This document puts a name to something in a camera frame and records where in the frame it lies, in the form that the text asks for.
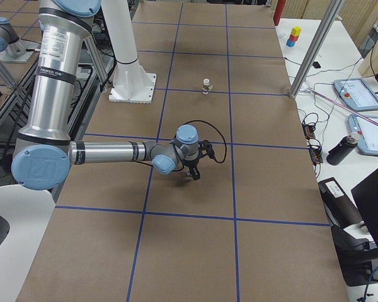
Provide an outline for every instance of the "white desk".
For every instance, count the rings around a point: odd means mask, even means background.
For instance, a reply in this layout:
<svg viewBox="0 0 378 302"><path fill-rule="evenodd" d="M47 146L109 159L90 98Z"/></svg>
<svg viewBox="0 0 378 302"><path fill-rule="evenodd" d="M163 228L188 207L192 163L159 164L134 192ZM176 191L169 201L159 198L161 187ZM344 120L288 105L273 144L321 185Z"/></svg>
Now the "white desk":
<svg viewBox="0 0 378 302"><path fill-rule="evenodd" d="M304 55L312 41L312 38L319 26L318 20L291 20L282 19L280 24L276 27L276 31L280 40L280 46L282 48L283 56L294 62L301 63ZM294 47L286 46L286 41L290 35L291 29L294 26L300 26L302 28L299 40L295 43ZM329 69L342 69L346 66L354 64L361 57L357 48L355 47L352 39L348 35L346 29L340 21L335 21L331 31L328 33L323 46L321 47L316 61L321 65L320 69L311 67L309 75L316 74L322 70ZM342 71L328 71L320 72L317 75L307 77L306 84L301 88L302 91L306 90L308 86L313 87L315 83L332 83L337 79L347 79L353 77L361 77L358 72L358 66L362 63L360 60L356 67L348 67ZM290 81L294 80L295 75L299 69L299 65L286 60L287 72L290 76ZM377 81L371 77L365 79L371 86L374 92L378 91ZM315 90L324 94L325 96L336 99L336 92L333 86L329 85L316 85ZM315 107L314 98L312 94L302 93L296 97L297 106L299 109L304 110L306 113L315 112L319 115L319 121L324 121L327 115L320 109ZM331 103L317 98L317 104L325 111L329 112L333 106ZM367 115L377 115L378 111L368 111ZM366 178L372 171L378 168L378 157L360 155L354 150L348 155L341 164L337 166L329 165L326 163L325 158L328 151L331 150L344 136L348 135L350 130L347 125L347 117L350 113L342 108L335 106L330 116L328 126L324 132L325 123L318 123L316 127L316 137L322 143L323 142L323 159L324 163L321 164L321 173L318 177L318 181L327 179L329 177L335 177L342 188L347 193L348 197L352 199L351 189L356 186L360 181ZM304 114L300 113L300 119L303 120ZM350 231L355 237L361 238L361 234L358 234L358 230ZM364 286L358 286L355 288L348 288L348 294L350 301L355 302L364 293ZM371 284L369 287L369 293L373 293L374 296L367 297L367 302L378 301L378 284Z"/></svg>

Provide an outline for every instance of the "tablet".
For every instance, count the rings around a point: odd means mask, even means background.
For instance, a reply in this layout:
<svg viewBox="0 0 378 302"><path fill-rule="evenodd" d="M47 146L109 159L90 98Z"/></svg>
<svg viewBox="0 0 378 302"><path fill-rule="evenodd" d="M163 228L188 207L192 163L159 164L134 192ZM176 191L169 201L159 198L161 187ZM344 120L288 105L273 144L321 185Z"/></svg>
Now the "tablet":
<svg viewBox="0 0 378 302"><path fill-rule="evenodd" d="M370 120L378 123L378 116L366 116ZM357 148L361 154L378 156L378 127L363 120L357 115L348 117L348 125L351 131L361 131L363 133Z"/></svg>
<svg viewBox="0 0 378 302"><path fill-rule="evenodd" d="M378 110L378 97L363 79L336 80L333 86L354 111Z"/></svg>

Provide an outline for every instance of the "gray pole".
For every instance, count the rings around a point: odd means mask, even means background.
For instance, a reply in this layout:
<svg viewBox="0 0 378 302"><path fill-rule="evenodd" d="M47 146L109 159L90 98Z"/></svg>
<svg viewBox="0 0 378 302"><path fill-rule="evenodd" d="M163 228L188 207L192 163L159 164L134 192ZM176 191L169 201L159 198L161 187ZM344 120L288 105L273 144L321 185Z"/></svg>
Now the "gray pole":
<svg viewBox="0 0 378 302"><path fill-rule="evenodd" d="M319 27L316 31L314 38L312 39L311 45L308 48L307 53L305 54L304 60L301 63L300 69L298 70L297 75L295 76L294 82L292 83L289 97L294 99L302 83L305 81L305 78L311 68L312 63L314 62L316 55L321 49L322 43L324 42L326 35L330 31L333 22L336 19L336 15L339 13L339 10L343 6L344 0L332 0L328 10L326 11Z"/></svg>

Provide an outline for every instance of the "computer screen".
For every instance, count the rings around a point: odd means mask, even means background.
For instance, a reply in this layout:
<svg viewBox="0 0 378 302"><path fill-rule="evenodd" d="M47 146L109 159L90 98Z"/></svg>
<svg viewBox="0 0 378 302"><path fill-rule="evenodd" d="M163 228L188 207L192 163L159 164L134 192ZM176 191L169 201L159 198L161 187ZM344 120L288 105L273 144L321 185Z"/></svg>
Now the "computer screen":
<svg viewBox="0 0 378 302"><path fill-rule="evenodd" d="M372 238L378 246L378 169L352 189L352 195Z"/></svg>

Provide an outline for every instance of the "black can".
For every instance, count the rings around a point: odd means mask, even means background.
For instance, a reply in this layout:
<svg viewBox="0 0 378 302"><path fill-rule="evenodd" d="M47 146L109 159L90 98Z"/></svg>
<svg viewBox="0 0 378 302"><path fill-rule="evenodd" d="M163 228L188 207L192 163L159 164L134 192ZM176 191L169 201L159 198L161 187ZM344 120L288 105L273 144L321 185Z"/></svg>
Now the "black can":
<svg viewBox="0 0 378 302"><path fill-rule="evenodd" d="M347 137L343 137L332 150L329 151L329 155L326 157L326 161L331 165L338 165L345 159L345 157L357 147L360 140L360 134L353 132Z"/></svg>

